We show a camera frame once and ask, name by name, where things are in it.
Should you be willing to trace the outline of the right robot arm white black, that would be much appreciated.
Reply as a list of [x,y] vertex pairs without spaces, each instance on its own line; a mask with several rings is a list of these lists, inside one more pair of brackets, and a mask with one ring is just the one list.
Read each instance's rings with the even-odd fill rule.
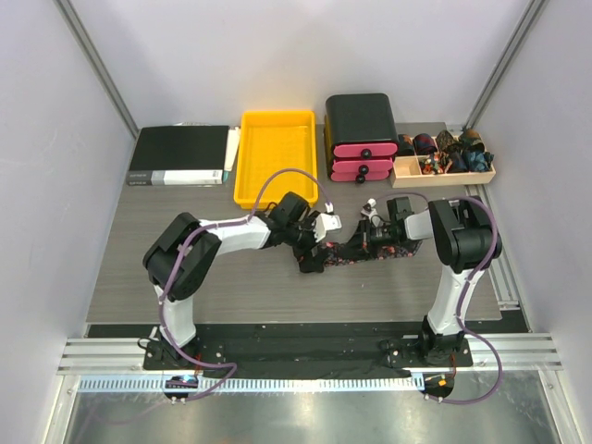
[[388,200],[389,217],[369,201],[352,237],[336,248],[334,260],[345,265],[415,255],[424,240],[433,240],[441,276],[434,303],[424,316],[418,337],[385,339],[379,347],[387,366],[442,367],[468,356],[465,315],[478,280],[500,256],[501,237],[491,211],[473,196],[435,200],[415,213],[409,198]]

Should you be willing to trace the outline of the dark patterned necktie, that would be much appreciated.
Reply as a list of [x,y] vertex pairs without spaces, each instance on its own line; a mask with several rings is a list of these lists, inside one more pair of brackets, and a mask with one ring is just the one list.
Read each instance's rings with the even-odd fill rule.
[[421,240],[394,244],[362,244],[360,241],[326,242],[317,248],[324,267],[354,265],[370,261],[414,257],[422,246]]

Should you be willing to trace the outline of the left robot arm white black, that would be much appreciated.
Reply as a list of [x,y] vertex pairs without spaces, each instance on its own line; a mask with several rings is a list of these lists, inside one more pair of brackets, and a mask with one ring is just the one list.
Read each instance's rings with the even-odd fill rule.
[[316,211],[294,192],[240,218],[207,220],[190,213],[177,215],[142,259],[158,300],[158,358],[178,369],[195,363],[194,294],[217,257],[285,244],[291,247],[302,273],[321,273],[325,268],[321,244],[339,229],[341,221],[332,203],[326,203],[324,211]]

